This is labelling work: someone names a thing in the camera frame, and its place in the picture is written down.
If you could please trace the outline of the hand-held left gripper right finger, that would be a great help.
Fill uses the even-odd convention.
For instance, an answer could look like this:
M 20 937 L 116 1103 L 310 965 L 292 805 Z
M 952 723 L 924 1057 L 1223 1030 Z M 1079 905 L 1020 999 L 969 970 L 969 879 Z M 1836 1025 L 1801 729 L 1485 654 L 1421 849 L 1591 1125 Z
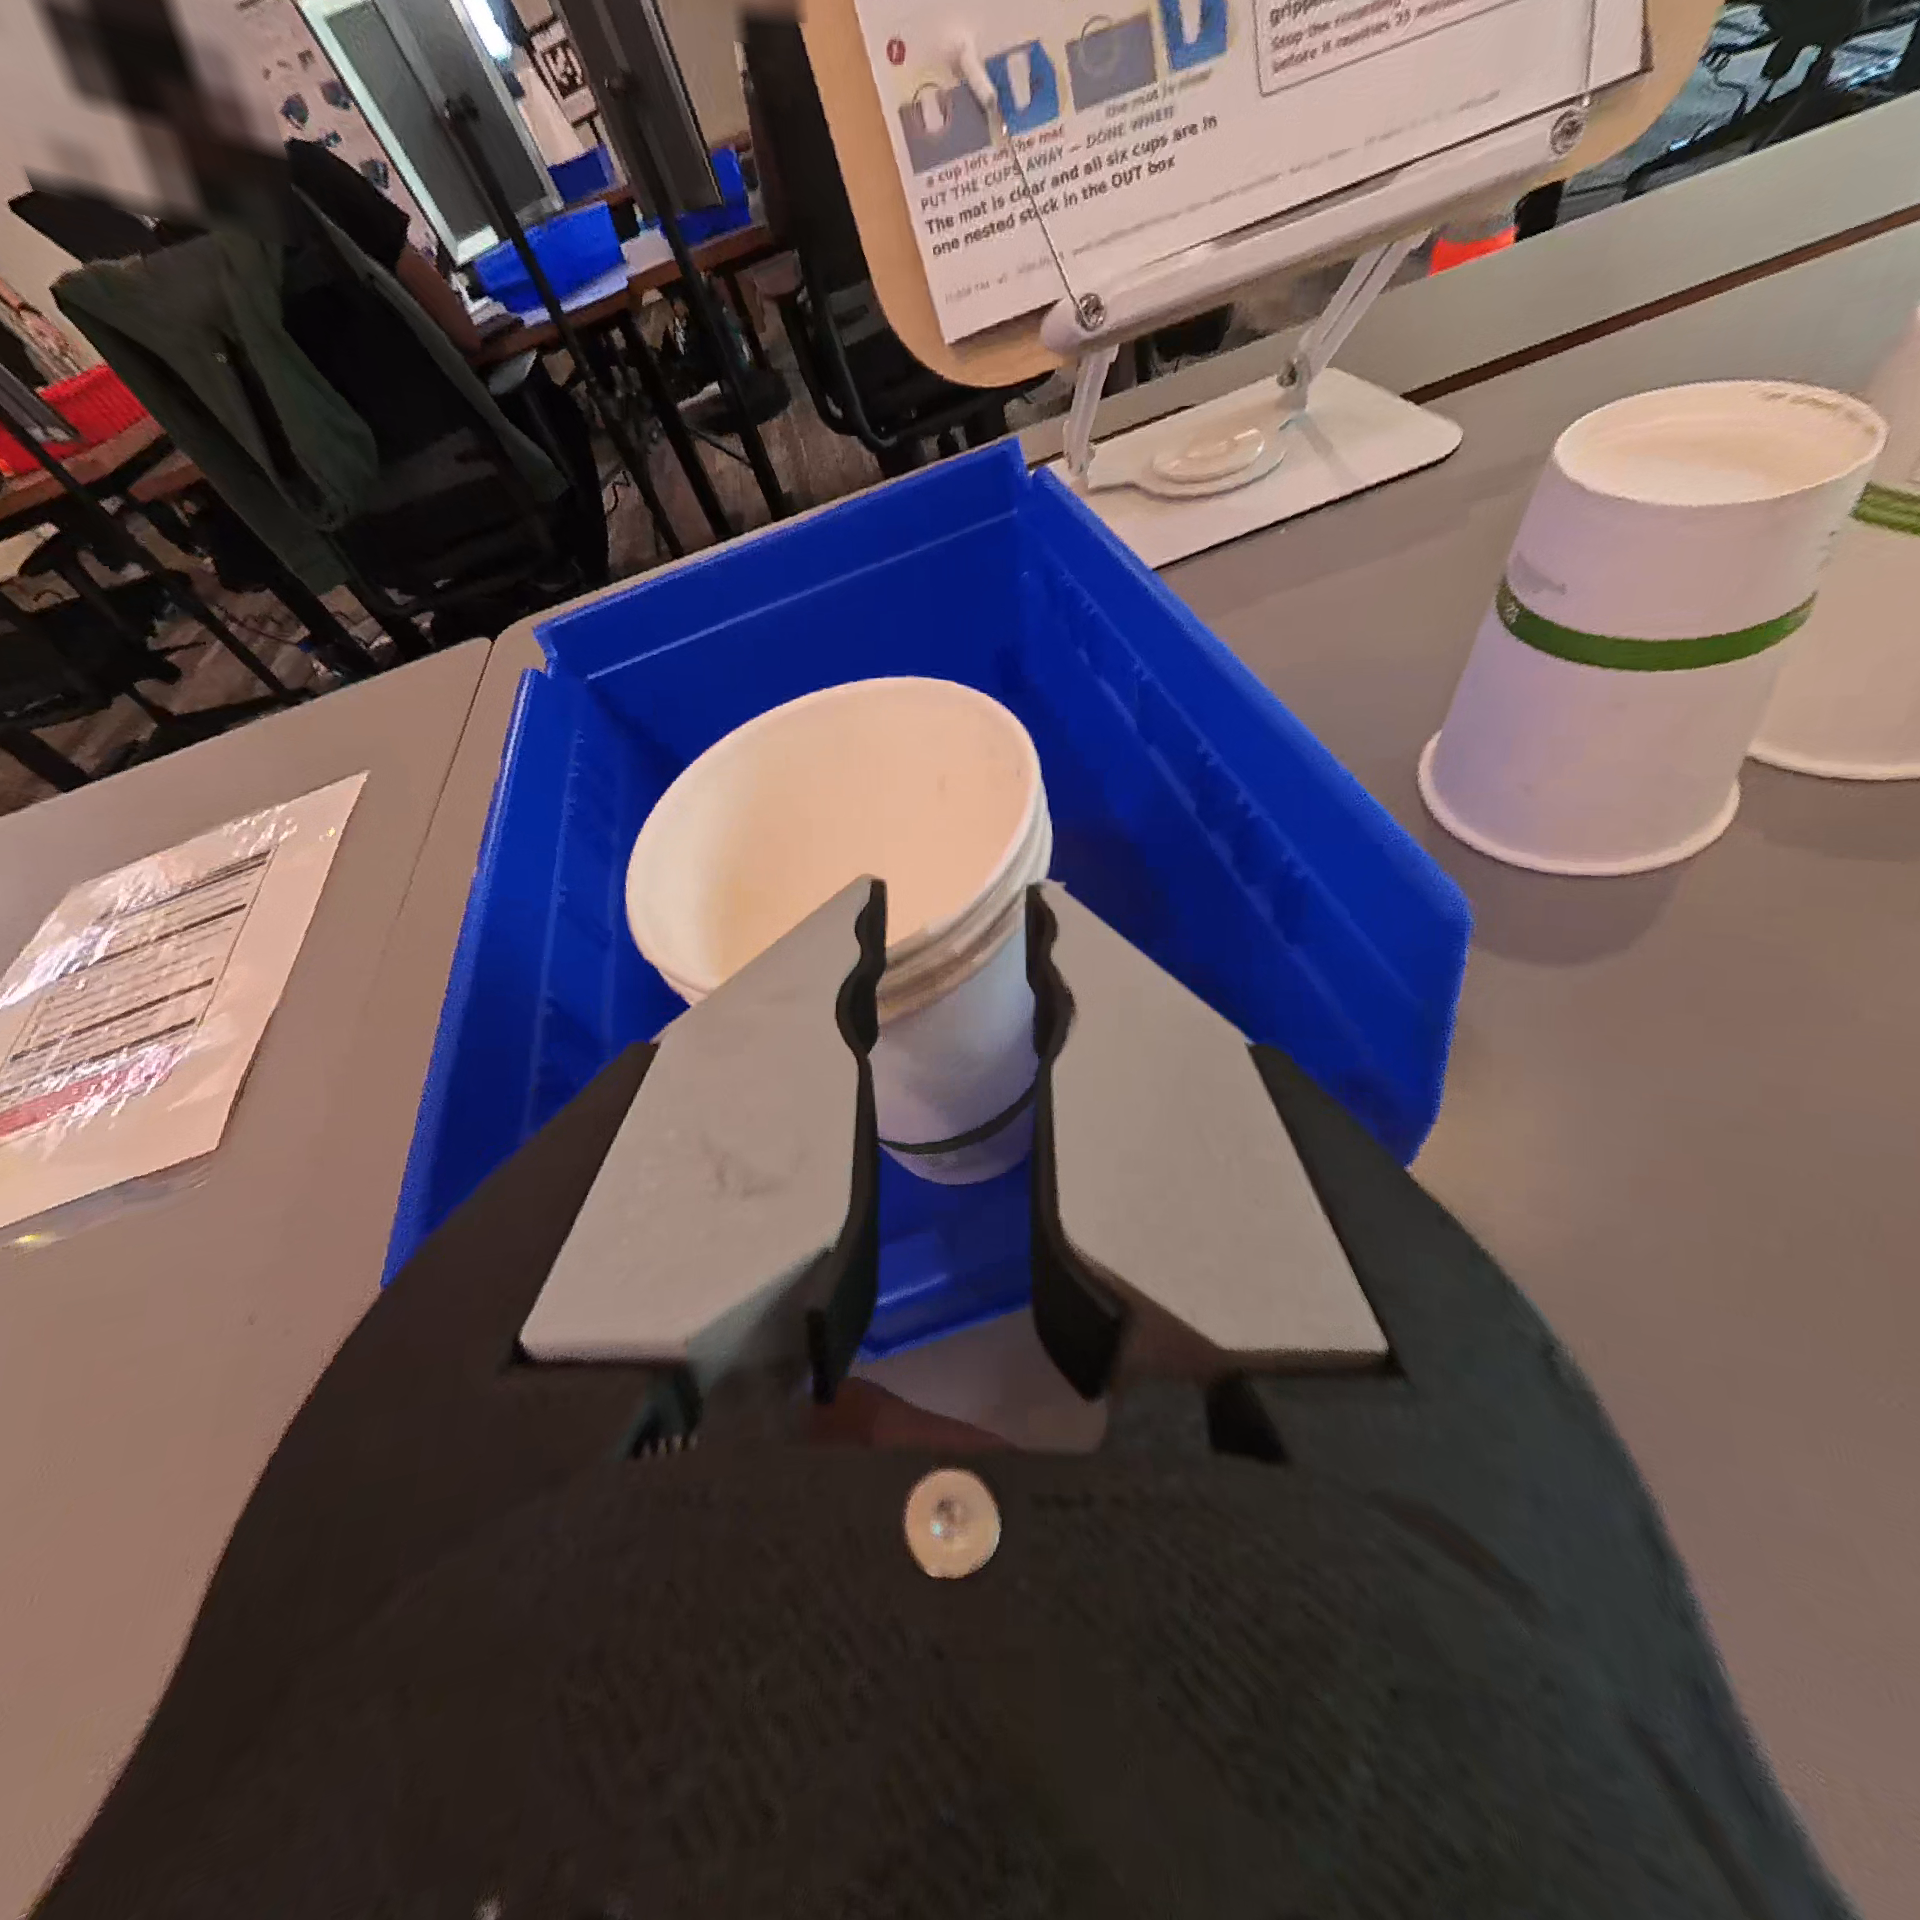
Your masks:
M 1257 1049 L 1056 879 L 1034 1001 L 1030 1316 L 1085 1401 L 1138 1378 L 1376 1374 L 1388 1338 Z

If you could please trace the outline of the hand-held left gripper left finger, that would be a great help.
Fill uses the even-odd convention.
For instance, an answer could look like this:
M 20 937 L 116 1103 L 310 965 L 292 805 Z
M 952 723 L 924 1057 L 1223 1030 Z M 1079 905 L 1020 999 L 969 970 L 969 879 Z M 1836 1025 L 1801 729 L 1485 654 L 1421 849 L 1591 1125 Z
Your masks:
M 519 1331 L 709 1401 L 830 1401 L 877 1299 L 872 1092 L 887 886 L 856 877 L 674 1019 Z

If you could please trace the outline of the white green-banded paper cup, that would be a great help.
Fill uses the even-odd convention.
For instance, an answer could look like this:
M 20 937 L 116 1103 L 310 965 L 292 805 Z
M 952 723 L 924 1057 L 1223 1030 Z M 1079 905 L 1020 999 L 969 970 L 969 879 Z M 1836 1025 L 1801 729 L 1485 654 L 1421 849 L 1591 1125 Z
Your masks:
M 1918 780 L 1918 322 L 1862 388 L 1888 430 L 1786 642 L 1752 761 L 1842 782 Z
M 1572 420 L 1420 756 L 1434 823 L 1569 877 L 1652 874 L 1719 839 L 1885 437 L 1864 401 L 1786 380 Z
M 856 879 L 884 883 L 894 945 L 989 925 L 1052 861 L 1040 749 L 948 679 L 862 679 L 758 714 L 644 818 L 626 874 L 632 942 L 704 1001 Z
M 889 1029 L 969 995 L 1001 1006 L 1026 990 L 1026 911 L 1017 899 L 989 925 L 894 945 L 874 990 L 877 1022 Z
M 1040 1057 L 1023 935 L 913 1010 L 879 1007 L 870 1049 L 882 1150 L 911 1178 L 973 1187 L 1022 1165 Z

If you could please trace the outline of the blue plastic bin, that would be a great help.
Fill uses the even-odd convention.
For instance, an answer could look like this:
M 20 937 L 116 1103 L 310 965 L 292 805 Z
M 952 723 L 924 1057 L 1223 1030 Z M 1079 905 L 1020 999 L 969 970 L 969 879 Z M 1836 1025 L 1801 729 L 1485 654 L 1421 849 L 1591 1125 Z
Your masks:
M 680 1010 L 623 877 L 756 714 L 960 681 L 1040 749 L 1049 875 L 1404 1165 L 1442 1107 L 1472 911 L 1448 875 L 1052 476 L 1001 442 L 535 615 L 381 1279 Z

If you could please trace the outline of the laminated paper sheet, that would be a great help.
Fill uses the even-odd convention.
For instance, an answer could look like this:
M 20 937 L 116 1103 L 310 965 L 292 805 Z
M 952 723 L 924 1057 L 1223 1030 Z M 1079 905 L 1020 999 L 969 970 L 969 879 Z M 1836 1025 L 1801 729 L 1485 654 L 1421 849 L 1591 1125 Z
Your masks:
M 366 773 L 73 886 L 1 987 L 4 1251 L 192 1183 L 288 990 Z

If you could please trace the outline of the white board stand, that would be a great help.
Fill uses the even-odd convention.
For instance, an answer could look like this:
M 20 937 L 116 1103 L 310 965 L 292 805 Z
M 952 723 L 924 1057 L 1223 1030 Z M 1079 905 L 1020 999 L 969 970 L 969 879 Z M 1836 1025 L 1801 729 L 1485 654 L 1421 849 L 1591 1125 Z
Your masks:
M 1456 209 L 1514 181 L 1526 137 L 1521 127 L 1476 134 L 1193 245 L 1108 290 L 1056 299 L 1040 337 L 1071 366 L 1061 459 L 1071 490 L 1149 565 L 1164 565 L 1445 461 L 1458 427 L 1332 364 L 1406 257 Z M 1119 345 L 1345 245 L 1358 245 L 1345 276 L 1280 372 L 1095 442 Z

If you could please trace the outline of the black tripod stand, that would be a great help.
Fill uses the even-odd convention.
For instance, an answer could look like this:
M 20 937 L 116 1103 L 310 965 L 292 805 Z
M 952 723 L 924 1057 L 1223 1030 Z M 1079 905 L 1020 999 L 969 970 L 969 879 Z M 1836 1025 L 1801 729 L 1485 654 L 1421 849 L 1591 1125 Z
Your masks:
M 760 439 L 760 415 L 753 411 L 751 378 L 760 364 L 743 348 L 733 326 L 733 306 L 713 292 L 710 273 L 732 273 L 740 260 L 765 257 L 758 228 L 732 228 L 697 246 L 684 231 L 684 209 L 705 211 L 721 203 L 713 173 L 710 148 L 690 105 L 679 57 L 664 35 L 655 5 L 553 5 L 562 26 L 577 91 L 592 98 L 592 118 L 607 137 L 618 178 L 597 201 L 601 217 L 614 203 L 654 220 L 637 228 L 640 242 L 654 252 L 632 265 L 621 265 L 621 289 L 613 292 L 609 275 L 592 281 L 592 299 L 569 305 L 560 297 L 543 257 L 537 252 L 522 220 L 487 157 L 478 134 L 479 109 L 469 93 L 447 97 L 440 123 L 460 154 L 464 169 L 488 209 L 492 227 L 504 235 L 520 275 L 535 289 L 538 309 L 513 329 L 497 332 L 482 345 L 482 366 L 500 364 L 519 351 L 562 348 L 586 378 L 592 402 L 613 407 L 609 388 L 601 380 L 586 340 L 613 332 L 640 391 L 663 427 L 668 445 L 688 481 L 697 507 L 705 516 L 716 542 L 733 539 L 737 527 L 729 516 L 704 466 L 700 445 L 709 433 L 688 425 L 680 401 L 672 393 L 655 348 L 642 334 L 640 314 L 649 299 L 679 302 L 690 339 L 701 345 L 705 366 L 717 382 L 717 425 L 710 433 L 719 447 L 732 447 L 751 471 L 758 497 L 773 521 L 793 511 L 776 468 Z

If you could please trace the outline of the black office chair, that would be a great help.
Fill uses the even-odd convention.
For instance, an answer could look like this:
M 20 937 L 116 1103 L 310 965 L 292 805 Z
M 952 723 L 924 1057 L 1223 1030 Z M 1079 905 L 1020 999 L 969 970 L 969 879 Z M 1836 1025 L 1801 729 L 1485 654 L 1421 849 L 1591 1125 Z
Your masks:
M 964 386 L 926 369 L 882 315 L 794 6 L 744 5 L 736 46 L 760 211 L 798 259 L 798 286 L 775 305 L 823 423 L 887 477 L 1006 435 L 1006 404 L 1047 378 Z

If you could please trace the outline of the green jacket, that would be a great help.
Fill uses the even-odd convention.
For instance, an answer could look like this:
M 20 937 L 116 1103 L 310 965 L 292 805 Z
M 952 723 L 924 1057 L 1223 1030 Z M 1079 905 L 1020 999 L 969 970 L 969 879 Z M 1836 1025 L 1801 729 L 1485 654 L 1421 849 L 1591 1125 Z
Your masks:
M 519 556 L 565 468 L 313 197 L 281 205 L 273 237 L 215 223 L 74 267 L 54 305 L 306 590 Z

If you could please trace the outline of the small blue bin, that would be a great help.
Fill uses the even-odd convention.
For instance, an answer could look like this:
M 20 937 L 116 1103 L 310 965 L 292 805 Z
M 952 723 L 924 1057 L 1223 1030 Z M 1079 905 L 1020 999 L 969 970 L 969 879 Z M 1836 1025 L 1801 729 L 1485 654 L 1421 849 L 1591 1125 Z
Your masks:
M 569 209 L 528 228 L 526 242 L 562 305 L 601 297 L 613 281 L 628 276 L 617 223 L 604 201 Z M 487 299 L 522 321 L 543 314 L 543 297 L 513 245 L 479 254 L 470 276 Z

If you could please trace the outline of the wooden instruction board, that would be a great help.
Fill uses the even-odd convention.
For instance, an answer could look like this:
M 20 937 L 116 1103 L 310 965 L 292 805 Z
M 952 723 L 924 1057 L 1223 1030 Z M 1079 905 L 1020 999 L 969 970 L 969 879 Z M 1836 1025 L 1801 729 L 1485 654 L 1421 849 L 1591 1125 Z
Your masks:
M 1646 5 L 1647 66 L 1636 77 L 1598 87 L 1582 107 L 1553 107 L 1520 127 L 1489 133 L 1153 265 L 1142 281 L 1096 295 L 1093 332 L 1073 318 L 1047 321 L 1034 311 L 961 343 L 941 337 L 856 6 L 799 5 L 799 29 L 882 315 L 932 372 L 970 388 L 999 388 L 1066 369 L 1095 348 L 1119 345 L 1166 321 L 1184 321 L 1272 273 L 1300 273 L 1493 213 L 1534 186 L 1621 154 L 1676 101 L 1716 14 L 1716 2 Z

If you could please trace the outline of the red basket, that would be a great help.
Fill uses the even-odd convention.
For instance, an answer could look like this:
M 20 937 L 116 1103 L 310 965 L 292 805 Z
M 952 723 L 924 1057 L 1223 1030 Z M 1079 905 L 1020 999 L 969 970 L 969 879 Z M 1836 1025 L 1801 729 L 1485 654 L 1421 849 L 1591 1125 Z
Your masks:
M 100 445 L 146 415 L 142 402 L 110 369 L 88 369 L 33 395 L 64 420 L 64 433 L 52 443 L 56 458 Z

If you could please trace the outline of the printed instruction sheet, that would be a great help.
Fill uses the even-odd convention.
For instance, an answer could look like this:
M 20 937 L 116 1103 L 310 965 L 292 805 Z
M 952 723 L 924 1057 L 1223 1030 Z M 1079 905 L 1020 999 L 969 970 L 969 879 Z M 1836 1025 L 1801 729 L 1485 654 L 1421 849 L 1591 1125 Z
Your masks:
M 855 5 L 946 345 L 1034 321 L 1076 356 L 1170 260 L 1647 66 L 1644 5 Z

